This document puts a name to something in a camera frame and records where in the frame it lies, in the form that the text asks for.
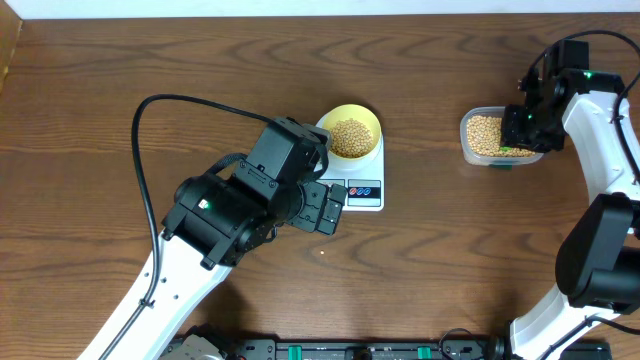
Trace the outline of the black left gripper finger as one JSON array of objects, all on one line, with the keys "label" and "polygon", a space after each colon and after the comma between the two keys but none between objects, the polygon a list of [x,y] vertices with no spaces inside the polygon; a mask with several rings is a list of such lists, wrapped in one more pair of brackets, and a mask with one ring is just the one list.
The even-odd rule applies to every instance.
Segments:
[{"label": "black left gripper finger", "polygon": [[326,185],[327,193],[321,207],[316,231],[324,235],[333,235],[338,227],[343,207],[346,203],[347,189],[342,185]]},{"label": "black left gripper finger", "polygon": [[287,223],[306,232],[330,232],[331,221],[323,218],[329,187],[318,182],[307,182],[300,189],[301,207]]}]

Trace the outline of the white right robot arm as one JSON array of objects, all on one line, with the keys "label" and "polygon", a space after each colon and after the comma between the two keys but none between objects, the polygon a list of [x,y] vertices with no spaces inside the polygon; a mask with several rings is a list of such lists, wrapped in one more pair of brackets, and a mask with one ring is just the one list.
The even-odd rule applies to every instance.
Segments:
[{"label": "white right robot arm", "polygon": [[562,242],[555,283],[526,314],[512,320],[484,350],[487,359],[557,359],[599,324],[639,308],[639,141],[629,115],[632,83],[589,66],[583,33],[538,55],[519,84],[521,105],[509,105],[501,143],[536,153],[578,154],[589,206]]}]

